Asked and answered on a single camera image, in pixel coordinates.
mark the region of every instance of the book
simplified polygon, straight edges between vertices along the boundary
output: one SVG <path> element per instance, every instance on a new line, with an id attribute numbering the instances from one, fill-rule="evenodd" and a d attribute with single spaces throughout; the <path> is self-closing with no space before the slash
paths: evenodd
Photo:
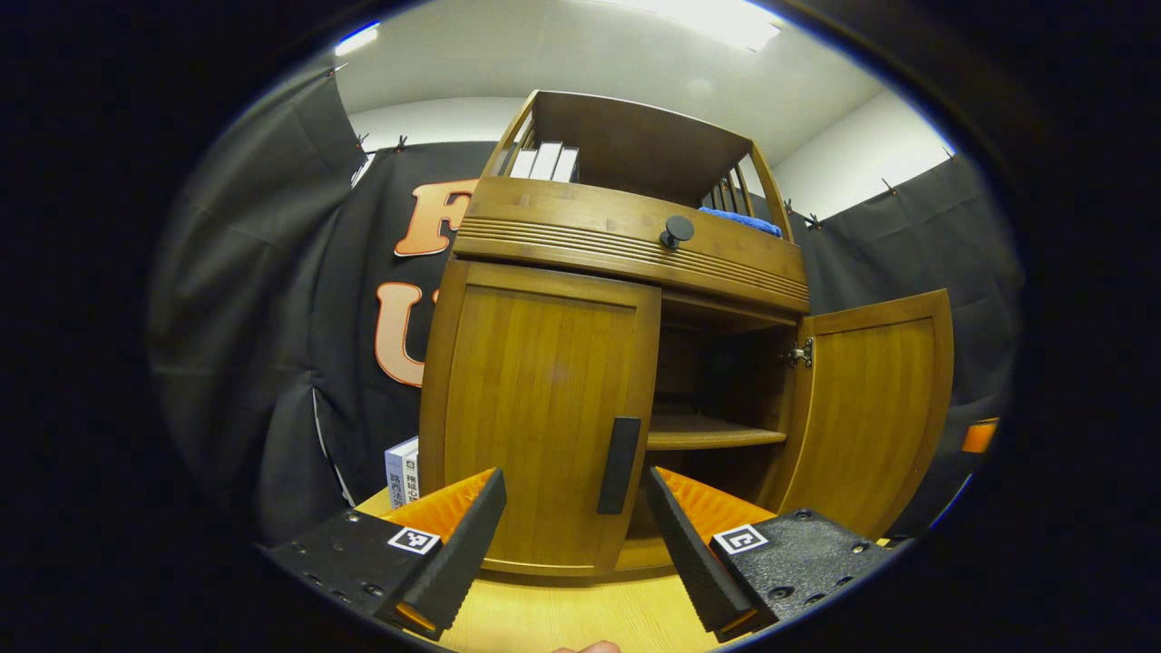
<path id="1" fill-rule="evenodd" d="M 515 153 L 515 163 L 512 164 L 512 177 L 528 179 L 532 172 L 532 162 L 536 160 L 536 150 L 520 150 Z"/>
<path id="2" fill-rule="evenodd" d="M 553 171 L 553 181 L 572 182 L 577 180 L 577 148 L 562 148 L 561 156 L 556 159 L 556 170 Z"/>
<path id="3" fill-rule="evenodd" d="M 419 498 L 419 446 L 403 457 L 403 490 L 406 503 Z"/>
<path id="4" fill-rule="evenodd" d="M 392 510 L 408 502 L 404 457 L 418 451 L 418 449 L 419 437 L 417 436 L 383 452 L 387 464 L 387 488 L 390 490 Z"/>
<path id="5" fill-rule="evenodd" d="M 561 142 L 541 143 L 536 150 L 536 160 L 532 163 L 532 172 L 528 173 L 528 179 L 550 180 L 553 171 L 556 170 L 556 159 L 561 156 L 561 148 L 563 146 L 564 143 Z"/>

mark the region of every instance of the wooden table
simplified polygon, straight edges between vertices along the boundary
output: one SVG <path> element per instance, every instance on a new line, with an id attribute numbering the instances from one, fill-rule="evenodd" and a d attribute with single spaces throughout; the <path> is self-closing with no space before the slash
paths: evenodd
<path id="1" fill-rule="evenodd" d="M 672 572 L 603 583 L 484 571 L 438 644 L 464 653 L 551 653 L 601 639 L 625 653 L 719 646 Z"/>

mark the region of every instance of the blue cloth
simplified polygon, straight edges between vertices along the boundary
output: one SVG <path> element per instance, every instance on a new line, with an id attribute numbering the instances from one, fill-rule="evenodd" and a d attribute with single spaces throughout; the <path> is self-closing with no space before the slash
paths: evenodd
<path id="1" fill-rule="evenodd" d="M 783 230 L 781 229 L 779 229 L 774 224 L 770 224 L 769 222 L 765 222 L 763 220 L 758 220 L 757 217 L 750 217 L 748 215 L 742 215 L 742 214 L 737 214 L 737 213 L 733 213 L 733 211 L 728 211 L 728 210 L 711 209 L 711 208 L 706 208 L 706 207 L 701 207 L 701 210 L 704 210 L 704 211 L 706 211 L 708 214 L 712 214 L 712 215 L 716 215 L 717 217 L 724 217 L 726 220 L 733 220 L 734 222 L 744 224 L 747 227 L 753 227 L 758 231 L 765 231 L 766 234 L 770 234 L 772 236 L 778 236 L 779 238 L 783 237 Z"/>

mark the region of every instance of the ceiling light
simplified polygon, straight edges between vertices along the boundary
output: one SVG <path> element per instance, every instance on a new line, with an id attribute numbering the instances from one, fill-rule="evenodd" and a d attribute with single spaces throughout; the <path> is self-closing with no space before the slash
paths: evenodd
<path id="1" fill-rule="evenodd" d="M 586 0 L 629 7 L 673 19 L 731 45 L 757 52 L 781 31 L 778 16 L 745 0 Z"/>
<path id="2" fill-rule="evenodd" d="M 362 48 L 372 41 L 375 41 L 377 37 L 378 22 L 374 22 L 340 41 L 338 48 L 334 49 L 334 56 L 341 57 L 355 48 Z"/>

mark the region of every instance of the closed cabinet door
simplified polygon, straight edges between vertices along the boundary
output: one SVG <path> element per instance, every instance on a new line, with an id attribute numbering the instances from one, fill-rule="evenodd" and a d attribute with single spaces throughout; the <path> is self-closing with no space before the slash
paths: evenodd
<path id="1" fill-rule="evenodd" d="M 644 454 L 661 289 L 457 260 L 444 279 L 425 371 L 424 488 L 500 467 L 507 507 L 485 567 L 611 571 Z"/>

